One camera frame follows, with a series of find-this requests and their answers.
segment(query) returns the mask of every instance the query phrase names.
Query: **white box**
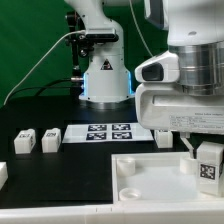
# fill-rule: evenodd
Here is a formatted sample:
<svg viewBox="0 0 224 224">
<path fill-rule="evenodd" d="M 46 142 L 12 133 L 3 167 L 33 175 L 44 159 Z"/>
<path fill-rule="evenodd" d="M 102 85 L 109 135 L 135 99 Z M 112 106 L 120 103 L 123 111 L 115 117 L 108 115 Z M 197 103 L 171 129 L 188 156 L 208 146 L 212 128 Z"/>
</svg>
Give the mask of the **white box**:
<svg viewBox="0 0 224 224">
<path fill-rule="evenodd" d="M 224 145 L 203 142 L 197 150 L 198 190 L 220 196 L 223 188 L 223 148 Z"/>
<path fill-rule="evenodd" d="M 8 179 L 7 166 L 5 162 L 0 162 L 0 190 Z"/>
<path fill-rule="evenodd" d="M 155 130 L 155 141 L 158 148 L 173 148 L 173 134 L 171 131 Z"/>
<path fill-rule="evenodd" d="M 61 130 L 54 128 L 47 130 L 42 138 L 43 153 L 57 152 L 61 144 Z"/>
<path fill-rule="evenodd" d="M 16 154 L 28 154 L 36 144 L 36 134 L 33 129 L 23 130 L 14 140 Z"/>
</svg>

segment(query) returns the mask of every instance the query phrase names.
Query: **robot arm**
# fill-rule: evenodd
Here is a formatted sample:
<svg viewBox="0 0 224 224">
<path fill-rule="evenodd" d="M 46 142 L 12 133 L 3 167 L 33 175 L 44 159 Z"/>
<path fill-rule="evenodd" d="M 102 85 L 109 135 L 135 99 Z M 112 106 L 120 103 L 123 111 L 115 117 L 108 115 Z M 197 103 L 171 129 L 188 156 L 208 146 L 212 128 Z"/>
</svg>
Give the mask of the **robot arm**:
<svg viewBox="0 0 224 224">
<path fill-rule="evenodd" d="M 145 0 L 149 18 L 153 2 Z M 163 9 L 156 9 L 167 15 L 169 50 L 135 70 L 142 82 L 136 91 L 138 120 L 155 130 L 223 134 L 224 1 L 160 3 Z"/>
<path fill-rule="evenodd" d="M 81 104 L 114 109 L 131 101 L 130 72 L 124 65 L 123 29 L 107 18 L 103 6 L 129 5 L 129 0 L 65 0 L 79 14 L 86 33 L 80 36 L 93 43 L 89 51 L 89 68 L 84 72 Z"/>
</svg>

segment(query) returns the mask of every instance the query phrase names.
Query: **white plastic casing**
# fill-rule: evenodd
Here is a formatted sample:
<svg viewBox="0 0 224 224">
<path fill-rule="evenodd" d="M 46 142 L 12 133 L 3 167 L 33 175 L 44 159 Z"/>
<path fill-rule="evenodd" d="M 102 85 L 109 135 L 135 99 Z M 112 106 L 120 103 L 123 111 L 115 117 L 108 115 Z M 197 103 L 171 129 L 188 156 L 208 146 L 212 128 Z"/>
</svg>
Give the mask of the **white plastic casing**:
<svg viewBox="0 0 224 224">
<path fill-rule="evenodd" d="M 5 162 L 0 163 L 0 190 L 8 179 L 7 166 Z"/>
<path fill-rule="evenodd" d="M 30 153 L 36 144 L 35 130 L 28 129 L 21 131 L 14 140 L 16 154 Z"/>
<path fill-rule="evenodd" d="M 173 83 L 177 82 L 180 77 L 179 70 L 179 58 L 176 54 L 172 54 L 169 51 L 165 53 L 150 58 L 149 60 L 143 62 L 135 69 L 135 77 L 137 81 L 146 83 L 150 81 L 145 81 L 142 77 L 142 69 L 146 66 L 153 64 L 161 64 L 164 72 L 164 79 L 162 81 L 151 81 L 152 83 Z"/>
<path fill-rule="evenodd" d="M 198 190 L 220 196 L 223 188 L 224 145 L 203 142 L 197 150 Z"/>
<path fill-rule="evenodd" d="M 168 45 L 187 46 L 224 40 L 223 0 L 163 0 L 169 23 Z"/>
<path fill-rule="evenodd" d="M 61 144 L 61 130 L 54 128 L 47 130 L 42 138 L 43 153 L 57 152 Z"/>
<path fill-rule="evenodd" d="M 155 130 L 155 141 L 158 148 L 173 148 L 173 134 L 171 131 Z"/>
</svg>

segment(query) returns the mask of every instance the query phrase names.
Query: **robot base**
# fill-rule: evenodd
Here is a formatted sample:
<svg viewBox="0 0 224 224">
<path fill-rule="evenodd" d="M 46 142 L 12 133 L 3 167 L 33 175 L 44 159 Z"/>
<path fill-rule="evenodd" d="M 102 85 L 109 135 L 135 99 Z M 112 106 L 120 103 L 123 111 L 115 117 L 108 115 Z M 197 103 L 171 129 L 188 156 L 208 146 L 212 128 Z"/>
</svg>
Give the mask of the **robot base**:
<svg viewBox="0 0 224 224">
<path fill-rule="evenodd" d="M 93 102 L 93 101 L 89 101 L 89 100 L 81 100 L 79 99 L 80 105 L 82 106 L 86 106 L 89 108 L 93 108 L 93 109 L 98 109 L 98 110 L 116 110 L 119 108 L 123 108 L 129 105 L 134 105 L 135 104 L 135 98 L 130 97 L 127 100 L 123 100 L 123 101 L 119 101 L 119 102 Z"/>
</svg>

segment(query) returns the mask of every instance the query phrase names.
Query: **table surface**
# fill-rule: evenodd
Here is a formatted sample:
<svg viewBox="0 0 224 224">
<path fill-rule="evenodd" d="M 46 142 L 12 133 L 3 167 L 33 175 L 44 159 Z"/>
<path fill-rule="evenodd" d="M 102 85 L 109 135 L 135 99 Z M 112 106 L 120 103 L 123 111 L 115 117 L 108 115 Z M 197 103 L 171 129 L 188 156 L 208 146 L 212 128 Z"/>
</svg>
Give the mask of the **table surface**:
<svg viewBox="0 0 224 224">
<path fill-rule="evenodd" d="M 0 191 L 0 209 L 113 203 L 111 155 L 186 151 L 178 134 L 173 149 L 158 149 L 154 141 L 61 144 L 58 153 L 43 154 L 47 129 L 68 124 L 136 122 L 135 106 L 100 111 L 86 108 L 70 96 L 23 97 L 0 109 L 0 161 L 9 178 Z M 21 130 L 36 130 L 29 155 L 16 155 L 14 139 Z M 216 136 L 206 136 L 220 142 Z"/>
</svg>

